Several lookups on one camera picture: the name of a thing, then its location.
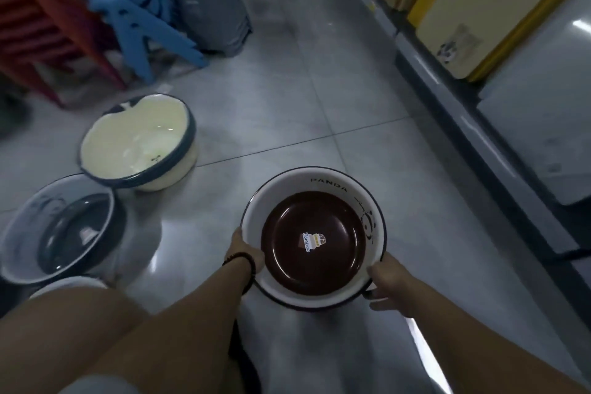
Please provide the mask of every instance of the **person's right hand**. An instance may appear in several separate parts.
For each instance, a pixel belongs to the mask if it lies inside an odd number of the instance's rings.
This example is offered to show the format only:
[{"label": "person's right hand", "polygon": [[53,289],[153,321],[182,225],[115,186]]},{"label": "person's right hand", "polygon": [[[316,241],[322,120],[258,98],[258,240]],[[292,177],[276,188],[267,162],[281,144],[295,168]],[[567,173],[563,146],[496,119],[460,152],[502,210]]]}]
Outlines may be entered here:
[{"label": "person's right hand", "polygon": [[414,280],[412,274],[387,252],[380,262],[368,267],[368,273],[377,288],[364,297],[380,300],[369,304],[369,308],[376,311],[398,310],[410,318],[412,313],[408,294]]}]

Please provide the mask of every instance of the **gray floor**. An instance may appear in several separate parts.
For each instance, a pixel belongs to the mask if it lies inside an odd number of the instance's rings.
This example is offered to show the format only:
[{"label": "gray floor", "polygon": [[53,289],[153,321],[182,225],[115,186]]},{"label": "gray floor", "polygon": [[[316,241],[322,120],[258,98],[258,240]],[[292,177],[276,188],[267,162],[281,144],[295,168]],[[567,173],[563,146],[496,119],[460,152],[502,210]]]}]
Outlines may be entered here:
[{"label": "gray floor", "polygon": [[[165,90],[195,114],[197,166],[163,193],[122,194],[132,232],[112,267],[100,270],[150,311],[219,266],[263,182],[291,167],[323,165],[373,193],[387,220],[388,250],[410,271],[581,379],[558,336],[582,354],[572,330],[564,331],[580,324],[543,272],[527,278],[540,268],[394,68],[392,43],[365,7],[358,0],[245,2],[255,33],[235,58],[203,70],[177,63],[173,73],[184,75],[167,73],[126,93],[93,79],[73,111],[30,98],[31,121],[0,142],[0,228],[41,186],[78,171],[76,146],[99,113]],[[540,299],[538,280],[565,316]],[[371,312],[363,300],[306,314],[252,290],[239,323],[265,392],[433,392],[404,319]]]}]

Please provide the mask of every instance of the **dark brown bracelet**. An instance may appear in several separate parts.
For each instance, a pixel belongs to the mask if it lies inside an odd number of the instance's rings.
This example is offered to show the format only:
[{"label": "dark brown bracelet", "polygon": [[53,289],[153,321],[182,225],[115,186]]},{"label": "dark brown bracelet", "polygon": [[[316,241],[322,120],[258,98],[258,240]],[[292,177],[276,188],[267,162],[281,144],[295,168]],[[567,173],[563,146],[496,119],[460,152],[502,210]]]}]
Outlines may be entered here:
[{"label": "dark brown bracelet", "polygon": [[252,256],[249,253],[246,253],[246,252],[237,252],[237,253],[234,253],[231,256],[229,256],[226,260],[224,260],[222,266],[224,266],[225,264],[227,264],[228,262],[234,260],[237,257],[244,257],[251,264],[251,279],[248,281],[248,284],[244,287],[244,291],[242,292],[242,294],[246,294],[246,292],[248,290],[250,290],[252,284],[254,284],[254,282],[255,282],[255,277],[256,277],[255,259],[253,259]]}]

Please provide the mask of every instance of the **stacked red stools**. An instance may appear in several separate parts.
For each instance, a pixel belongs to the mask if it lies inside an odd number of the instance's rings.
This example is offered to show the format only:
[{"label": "stacked red stools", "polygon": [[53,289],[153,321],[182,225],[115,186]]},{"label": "stacked red stools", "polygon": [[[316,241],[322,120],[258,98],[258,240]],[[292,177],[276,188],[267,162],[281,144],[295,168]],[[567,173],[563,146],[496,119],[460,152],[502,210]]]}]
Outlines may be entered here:
[{"label": "stacked red stools", "polygon": [[125,83],[101,51],[113,38],[84,0],[0,0],[0,71],[61,107],[62,101],[33,63],[69,70],[68,61],[86,55],[124,89]]}]

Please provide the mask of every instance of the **cream basin with dark green rim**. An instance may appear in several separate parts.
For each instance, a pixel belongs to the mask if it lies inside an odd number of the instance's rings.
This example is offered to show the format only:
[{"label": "cream basin with dark green rim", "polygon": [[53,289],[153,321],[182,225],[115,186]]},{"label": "cream basin with dark green rim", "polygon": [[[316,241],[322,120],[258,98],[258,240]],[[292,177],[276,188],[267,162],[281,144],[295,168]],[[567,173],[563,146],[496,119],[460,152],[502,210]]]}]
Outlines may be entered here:
[{"label": "cream basin with dark green rim", "polygon": [[78,163],[108,187],[161,190],[195,165],[195,133],[195,118],[182,100],[166,94],[132,98],[94,122]]}]

